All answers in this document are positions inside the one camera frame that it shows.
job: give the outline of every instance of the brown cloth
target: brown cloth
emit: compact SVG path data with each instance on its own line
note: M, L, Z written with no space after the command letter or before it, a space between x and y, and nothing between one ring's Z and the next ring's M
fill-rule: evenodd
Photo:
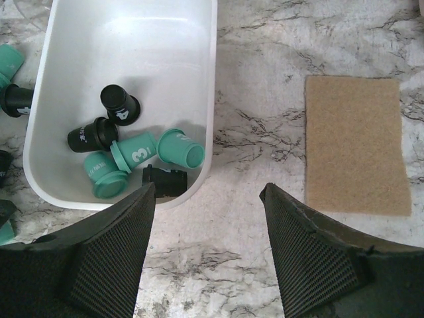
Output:
M401 151L398 81L308 77L306 121L310 207L328 212L411 214Z

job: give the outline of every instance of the white plastic bin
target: white plastic bin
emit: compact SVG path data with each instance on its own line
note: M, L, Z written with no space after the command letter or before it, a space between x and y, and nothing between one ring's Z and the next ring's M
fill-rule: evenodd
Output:
M24 149L24 169L37 194L59 207L102 210L141 186L147 164L110 201L95 198L83 169L88 154L67 145L68 133L105 116L101 90L124 87L142 104L140 119L119 127L120 139L181 128L204 145L203 167L189 171L189 189L157 209L190 198L212 160L217 0L55 0L46 33Z

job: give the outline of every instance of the brown square mat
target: brown square mat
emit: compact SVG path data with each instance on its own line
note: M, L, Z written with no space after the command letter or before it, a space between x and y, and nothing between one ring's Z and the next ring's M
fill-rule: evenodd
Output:
M410 215L401 151L399 83L311 76L306 81L306 202L318 210Z

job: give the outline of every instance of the marble surface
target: marble surface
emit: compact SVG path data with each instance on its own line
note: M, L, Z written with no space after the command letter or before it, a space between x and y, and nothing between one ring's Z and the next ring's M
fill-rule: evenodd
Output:
M0 43L27 56L15 82L33 87L44 33L12 0L0 6ZM219 0L213 166L188 202L155 215L135 317L284 316L258 195L274 182L303 200L310 74L401 82L411 216L329 215L424 246L423 21L418 0ZM26 125L0 114L0 149L16 158L0 199L18 206L17 240L30 242L92 212L53 207L29 188Z

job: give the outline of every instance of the white logo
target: white logo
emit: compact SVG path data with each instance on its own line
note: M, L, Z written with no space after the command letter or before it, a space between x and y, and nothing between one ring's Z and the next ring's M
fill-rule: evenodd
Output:
M144 161L144 159L146 159L149 154L152 154L149 147L146 149L140 148L138 151L132 153L132 159L134 162L140 162L140 158Z
M129 111L125 111L124 113L116 113L120 120L124 121L128 118Z
M18 111L18 113L20 113L20 114L28 115L28 114L29 114L29 112L31 111L31 109L30 109L30 108L28 108L28 107L25 107L25 108L17 109L17 111Z
M181 139L181 140L184 140L184 141L190 141L191 139L190 138L188 138L186 135L184 135L184 134L177 134L177 137L179 138L179 139Z

